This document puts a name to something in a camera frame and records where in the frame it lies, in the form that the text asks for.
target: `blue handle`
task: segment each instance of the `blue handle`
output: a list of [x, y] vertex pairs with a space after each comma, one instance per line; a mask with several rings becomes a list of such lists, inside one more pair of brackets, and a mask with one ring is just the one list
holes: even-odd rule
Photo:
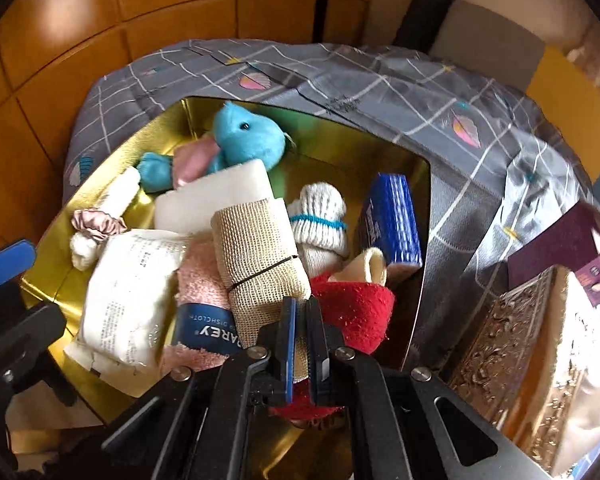
[[35, 261], [36, 248], [28, 240], [0, 249], [0, 286], [29, 269]]

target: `red cloth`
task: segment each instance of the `red cloth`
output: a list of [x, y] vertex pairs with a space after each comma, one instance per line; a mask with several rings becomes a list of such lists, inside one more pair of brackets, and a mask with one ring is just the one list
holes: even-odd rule
[[[376, 283], [329, 282], [330, 273], [310, 280], [311, 292], [320, 302], [322, 320], [337, 326], [347, 346], [371, 354], [384, 339], [394, 309], [395, 296]], [[338, 408], [317, 408], [309, 398], [309, 381], [294, 385], [294, 401], [272, 410], [289, 420], [323, 418]]]

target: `gray bedsheet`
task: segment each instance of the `gray bedsheet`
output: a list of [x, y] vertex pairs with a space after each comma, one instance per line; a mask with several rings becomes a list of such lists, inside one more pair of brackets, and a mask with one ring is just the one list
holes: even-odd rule
[[538, 106], [492, 78], [398, 48], [186, 41], [101, 78], [78, 115], [64, 200], [125, 139], [186, 96], [292, 108], [352, 124], [432, 165], [424, 289], [408, 364], [439, 368], [507, 289], [506, 258], [577, 200], [582, 165]]

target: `screw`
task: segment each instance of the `screw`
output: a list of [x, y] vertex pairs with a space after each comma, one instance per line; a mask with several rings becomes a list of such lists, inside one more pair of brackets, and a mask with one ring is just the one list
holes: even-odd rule
[[426, 383], [431, 378], [431, 370], [426, 366], [418, 366], [411, 370], [411, 377], [419, 383]]
[[183, 381], [188, 381], [191, 378], [191, 369], [186, 366], [176, 366], [171, 370], [169, 375], [171, 376], [171, 379], [181, 383]]
[[264, 346], [250, 346], [247, 348], [247, 355], [251, 359], [264, 359], [269, 354], [269, 351]]
[[336, 348], [335, 355], [340, 361], [351, 361], [356, 356], [356, 351], [348, 346], [341, 346]]

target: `wooden wall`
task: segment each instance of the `wooden wall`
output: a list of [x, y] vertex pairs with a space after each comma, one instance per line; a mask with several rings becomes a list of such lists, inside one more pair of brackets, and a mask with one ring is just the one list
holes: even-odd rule
[[[357, 44], [369, 0], [327, 0], [323, 41]], [[0, 20], [0, 246], [59, 209], [71, 129], [101, 76], [189, 38], [310, 43], [316, 0], [15, 0]]]

